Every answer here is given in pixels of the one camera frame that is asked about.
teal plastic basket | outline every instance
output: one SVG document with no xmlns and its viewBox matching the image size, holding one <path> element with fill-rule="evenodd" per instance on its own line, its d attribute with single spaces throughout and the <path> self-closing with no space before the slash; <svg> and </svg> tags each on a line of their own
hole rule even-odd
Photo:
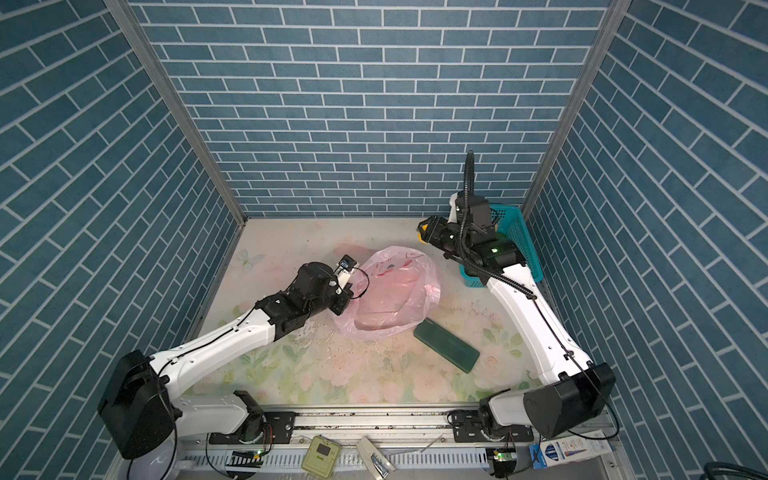
<svg viewBox="0 0 768 480">
<path fill-rule="evenodd" d="M 525 262 L 528 264 L 528 268 L 531 269 L 533 280 L 535 282 L 541 282 L 544 278 L 544 274 L 541 271 L 541 264 L 538 261 L 536 249 L 533 247 L 533 241 L 531 241 L 531 234 L 528 232 L 528 227 L 525 225 L 523 213 L 519 208 L 511 205 L 491 204 L 491 208 L 495 210 L 499 216 L 498 223 L 496 224 L 496 231 L 503 233 L 509 240 L 515 242 L 515 245 L 518 246 L 518 249 L 525 257 Z M 482 288 L 485 286 L 478 277 L 467 275 L 463 265 L 459 266 L 458 271 L 461 272 L 466 286 L 470 288 Z"/>
</svg>

small box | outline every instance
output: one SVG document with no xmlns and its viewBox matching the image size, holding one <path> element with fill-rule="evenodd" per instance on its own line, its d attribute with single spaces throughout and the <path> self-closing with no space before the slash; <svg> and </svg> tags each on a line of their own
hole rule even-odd
<svg viewBox="0 0 768 480">
<path fill-rule="evenodd" d="M 333 466 L 339 458 L 341 447 L 330 440 L 317 436 L 312 439 L 310 449 L 307 451 L 304 461 L 301 462 L 302 470 L 328 480 L 333 474 Z"/>
<path fill-rule="evenodd" d="M 584 435 L 596 439 L 605 437 L 602 430 L 595 430 Z M 607 440 L 589 440 L 576 435 L 548 440 L 541 442 L 540 445 L 531 445 L 529 448 L 533 459 L 533 468 L 536 469 L 580 462 L 613 451 Z"/>
</svg>

cable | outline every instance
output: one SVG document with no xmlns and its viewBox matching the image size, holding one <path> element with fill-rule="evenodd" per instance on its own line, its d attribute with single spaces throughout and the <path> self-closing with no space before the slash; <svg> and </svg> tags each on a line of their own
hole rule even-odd
<svg viewBox="0 0 768 480">
<path fill-rule="evenodd" d="M 457 428 L 461 427 L 461 426 L 462 426 L 462 424 L 460 424 L 460 423 L 454 423 L 454 422 L 451 422 L 451 416 L 452 416 L 452 415 L 453 415 L 455 412 L 458 412 L 458 410 L 451 410 L 450 412 L 448 412 L 448 415 L 446 415 L 446 416 L 445 416 L 445 420 L 446 420 L 446 422 L 448 422 L 448 424 L 449 424 L 451 427 L 453 427 L 454 429 L 457 429 Z"/>
<path fill-rule="evenodd" d="M 603 400 L 603 403 L 605 403 L 605 406 L 608 407 L 608 411 L 611 412 L 611 415 L 614 417 L 614 422 L 616 422 L 616 432 L 613 432 L 612 434 L 606 435 L 602 438 L 587 437 L 580 433 L 576 433 L 572 430 L 568 430 L 568 432 L 573 435 L 576 435 L 577 437 L 581 437 L 587 440 L 610 440 L 612 438 L 615 438 L 616 436 L 618 436 L 619 432 L 621 431 L 621 424 L 619 423 L 619 418 L 618 418 L 618 415 L 616 415 L 616 411 L 614 410 L 614 407 L 612 407 L 611 404 L 608 403 L 608 400 L 603 396 L 603 393 L 600 391 L 598 386 L 596 386 L 594 382 L 592 382 L 592 379 L 589 378 L 589 375 L 587 375 L 584 369 L 581 368 L 581 365 L 579 365 L 576 359 L 573 357 L 573 353 L 571 352 L 571 350 L 569 350 L 568 348 L 566 348 L 565 345 L 563 345 L 563 342 L 560 340 L 560 337 L 557 336 L 557 334 L 554 332 L 552 325 L 550 325 L 549 322 L 547 321 L 547 317 L 544 316 L 544 312 L 541 311 L 541 307 L 539 307 L 536 300 L 532 300 L 532 302 L 536 306 L 536 310 L 538 310 L 538 314 L 541 315 L 541 319 L 544 320 L 544 323 L 547 324 L 547 328 L 549 328 L 549 331 L 552 332 L 552 336 L 554 337 L 554 339 L 558 341 L 558 343 L 560 344 L 560 347 L 565 351 L 566 356 L 568 356 L 568 358 L 571 359 L 571 361 L 578 367 L 579 371 L 584 374 L 584 377 L 587 379 L 587 381 L 589 381 L 589 384 L 592 386 L 595 393 L 597 393 L 598 396 Z"/>
<path fill-rule="evenodd" d="M 716 480 L 715 475 L 751 478 L 752 480 L 768 480 L 768 475 L 751 468 L 728 462 L 709 462 L 704 465 L 704 473 L 700 480 Z"/>
<path fill-rule="evenodd" d="M 549 324 L 549 321 L 547 321 L 547 317 L 544 316 L 544 313 L 541 311 L 541 308 L 539 308 L 538 303 L 536 303 L 536 295 L 525 287 L 524 285 L 515 282 L 514 280 L 511 280 L 507 278 L 506 276 L 499 275 L 496 272 L 492 272 L 488 269 L 485 269 L 482 266 L 476 265 L 474 262 L 472 262 L 468 257 L 465 250 L 465 231 L 467 222 L 469 219 L 470 209 L 469 209 L 469 195 L 474 190 L 474 181 L 475 181 L 475 154 L 472 151 L 469 151 L 467 153 L 467 158 L 464 163 L 464 215 L 462 217 L 461 225 L 458 228 L 458 242 L 456 244 L 456 251 L 458 252 L 459 256 L 462 258 L 462 261 L 464 262 L 465 266 L 470 266 L 473 270 L 477 270 L 480 273 L 485 274 L 486 276 L 489 276 L 491 278 L 494 278 L 500 282 L 506 283 L 509 286 L 514 287 L 516 290 L 518 290 L 520 293 L 523 293 L 530 301 L 533 302 L 533 304 L 536 306 L 536 310 L 538 310 L 538 314 L 541 315 L 541 319 L 544 320 L 544 323 L 546 323 L 547 327 L 549 328 L 549 331 L 552 332 L 552 336 L 554 339 L 558 341 L 560 344 L 560 347 L 565 351 L 565 355 L 571 359 L 571 361 L 578 367 L 578 369 L 581 371 L 582 374 L 584 374 L 584 377 L 589 381 L 590 385 L 592 385 L 592 388 L 594 391 L 600 396 L 600 398 L 603 400 L 605 405 L 608 407 L 608 410 L 611 412 L 611 415 L 614 418 L 614 421 L 616 423 L 616 432 L 614 432 L 611 435 L 605 436 L 603 438 L 593 438 L 593 437 L 587 437 L 584 435 L 581 435 L 579 433 L 573 432 L 571 430 L 568 430 L 569 433 L 576 435 L 577 437 L 581 437 L 583 439 L 587 440 L 610 440 L 616 436 L 618 436 L 619 432 L 621 431 L 621 424 L 619 423 L 618 415 L 616 415 L 616 412 L 614 411 L 614 408 L 611 406 L 610 403 L 605 399 L 600 389 L 592 382 L 592 379 L 589 378 L 587 373 L 584 371 L 584 369 L 581 368 L 581 365 L 578 364 L 576 359 L 573 357 L 573 353 L 563 345 L 563 342 L 560 341 L 560 337 L 554 332 L 554 329 Z"/>
<path fill-rule="evenodd" d="M 234 478 L 234 480 L 237 480 L 239 475 L 235 475 L 234 477 L 230 477 L 229 474 L 223 473 L 221 470 L 219 470 L 218 468 L 214 467 L 214 464 L 210 462 L 210 457 L 208 456 L 208 442 L 209 441 L 210 441 L 210 433 L 208 435 L 206 435 L 206 437 L 205 437 L 205 461 L 219 475 L 223 475 L 223 476 L 225 476 L 227 478 Z"/>
<path fill-rule="evenodd" d="M 192 352 L 195 352 L 195 351 L 197 351 L 197 350 L 199 350 L 199 349 L 203 349 L 203 348 L 205 348 L 205 347 L 209 346 L 211 343 L 213 343 L 213 342 L 216 342 L 216 341 L 217 341 L 218 339 L 220 339 L 221 337 L 223 337 L 223 336 L 227 335 L 228 333 L 230 333 L 230 332 L 233 332 L 233 331 L 235 330 L 235 328 L 237 328 L 238 326 L 240 326 L 240 324 L 241 324 L 241 323 L 243 323 L 243 322 L 245 321 L 245 319 L 246 319 L 246 318 L 248 318 L 248 316 L 250 316 L 250 314 L 251 314 L 251 313 L 253 313 L 253 311 L 254 311 L 255 309 L 256 309 L 256 304 L 254 304 L 254 305 L 253 305 L 253 308 L 251 308 L 251 309 L 248 311 L 248 313 L 246 313 L 246 314 L 243 316 L 243 318 L 242 318 L 242 319 L 240 319 L 240 321 L 239 321 L 239 322 L 237 322 L 237 325 L 235 325 L 235 326 L 234 326 L 234 327 L 232 327 L 231 329 L 229 329 L 229 330 L 227 330 L 227 331 L 223 332 L 221 335 L 217 336 L 215 339 L 211 340 L 210 342 L 208 342 L 208 343 L 205 343 L 204 345 L 196 346 L 196 347 L 195 347 L 195 348 L 193 348 L 192 350 L 188 350 L 188 351 L 186 351 L 186 352 L 184 352 L 184 353 L 181 353 L 180 355 L 177 355 L 177 356 L 175 356 L 174 358 L 172 358 L 172 359 L 168 360 L 168 361 L 165 363 L 165 365 L 163 365 L 163 367 L 160 369 L 160 371 L 157 373 L 157 376 L 155 377 L 155 379 L 156 379 L 156 381 L 157 381 L 157 391 L 158 391 L 158 392 L 160 392 L 160 390 L 161 390 L 161 385 L 160 385 L 160 377 L 163 375 L 163 370 L 165 370 L 165 368 L 166 368 L 167 366 L 169 366 L 171 363 L 174 363 L 174 360 L 178 360 L 178 359 L 180 359 L 181 357 L 183 357 L 183 356 L 185 356 L 185 355 L 189 355 L 189 354 L 190 354 L 190 353 L 192 353 Z M 174 426 L 174 453 L 173 453 L 173 455 L 170 457 L 170 462 L 168 462 L 168 466 L 165 468 L 165 473 L 164 473 L 164 474 L 163 474 L 163 475 L 160 477 L 160 480 L 164 480 L 164 478 L 165 478 L 165 477 L 168 475 L 168 472 L 170 472 L 170 467 L 171 467 L 171 466 L 174 464 L 174 460 L 176 459 L 176 451 L 177 451 L 177 448 L 178 448 L 178 443 L 179 443 L 179 432 L 178 432 L 178 430 L 176 429 L 176 417 L 174 417 L 174 414 L 171 412 L 171 410 L 170 410 L 170 407 L 169 407 L 169 406 L 166 404 L 166 402 L 165 402 L 165 397 L 163 396 L 163 394 L 162 394 L 162 393 L 160 394 L 160 403 L 162 403 L 162 404 L 163 404 L 163 408 L 165 409 L 165 412 L 166 412 L 166 413 L 168 414 L 168 416 L 170 417 L 170 421 L 171 421 L 171 423 L 172 423 L 172 424 L 173 424 L 173 426 Z M 206 459 L 207 459 L 207 450 L 208 450 L 208 444 L 207 444 L 207 443 L 206 443 L 205 447 L 206 447 Z M 133 466 L 133 463 L 134 463 L 134 461 L 133 461 L 133 460 L 131 460 L 131 463 L 129 463 L 129 464 L 128 464 L 128 472 L 127 472 L 127 474 L 125 475 L 125 480 L 130 480 L 130 478 L 131 478 L 131 477 L 130 477 L 130 475 L 131 475 L 131 466 Z"/>
<path fill-rule="evenodd" d="M 368 291 L 368 288 L 371 286 L 371 277 L 368 276 L 368 273 L 365 270 L 363 270 L 362 268 L 357 268 L 356 266 L 353 266 L 350 270 L 360 270 L 362 272 L 362 274 L 365 275 L 366 279 L 368 280 L 368 285 L 366 285 L 366 288 L 362 292 L 360 292 L 360 294 L 358 296 L 352 296 L 352 297 L 349 298 L 350 300 L 357 300 L 361 296 L 365 295 L 366 292 Z"/>
<path fill-rule="evenodd" d="M 525 468 L 521 468 L 520 470 L 518 470 L 516 472 L 512 472 L 511 474 L 507 475 L 507 480 L 509 480 L 509 477 L 511 477 L 513 475 L 517 475 L 518 473 L 522 473 L 522 472 L 525 472 L 526 470 L 530 470 L 531 468 L 533 468 L 533 462 L 538 457 L 538 454 L 541 453 L 541 433 L 538 434 L 538 443 L 536 445 L 538 447 L 538 452 L 536 453 L 536 455 L 531 455 L 531 463 L 526 465 Z M 512 448 L 515 449 L 515 452 L 518 451 L 517 447 L 515 446 L 515 439 L 512 439 Z"/>
<path fill-rule="evenodd" d="M 266 429 L 264 429 L 263 430 L 263 432 L 264 432 L 264 438 L 263 438 L 264 453 L 261 454 L 262 457 L 265 456 L 267 453 L 272 452 L 272 446 L 274 445 L 272 443 L 272 433 L 273 433 L 272 425 L 267 423 L 266 426 L 270 427 L 270 449 L 269 450 L 266 449 Z"/>
</svg>

pink plastic bag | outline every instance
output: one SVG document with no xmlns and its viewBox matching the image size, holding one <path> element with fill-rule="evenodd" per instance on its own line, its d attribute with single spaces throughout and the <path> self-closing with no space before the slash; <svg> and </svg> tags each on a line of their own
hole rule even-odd
<svg viewBox="0 0 768 480">
<path fill-rule="evenodd" d="M 377 340 L 415 328 L 440 301 L 437 266 L 423 252 L 389 247 L 374 253 L 359 268 L 368 273 L 368 290 L 333 317 L 345 335 Z M 358 270 L 350 281 L 355 296 L 368 283 Z"/>
</svg>

mounting plate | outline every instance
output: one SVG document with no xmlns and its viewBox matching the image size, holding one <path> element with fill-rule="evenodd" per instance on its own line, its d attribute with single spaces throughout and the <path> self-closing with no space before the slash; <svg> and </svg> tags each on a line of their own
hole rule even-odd
<svg viewBox="0 0 768 480">
<path fill-rule="evenodd" d="M 295 412 L 264 412 L 266 423 L 272 426 L 272 443 L 281 445 L 290 443 L 290 437 L 293 434 L 293 422 L 296 420 Z M 261 445 L 262 435 L 256 437 L 256 443 Z M 211 433 L 209 443 L 211 445 L 240 445 L 240 439 L 237 434 Z"/>
<path fill-rule="evenodd" d="M 480 423 L 477 410 L 453 410 L 449 414 L 453 428 L 453 440 L 457 443 L 503 442 L 505 438 L 493 438 L 487 435 Z M 533 431 L 527 425 L 510 425 L 514 442 L 533 442 Z"/>
</svg>

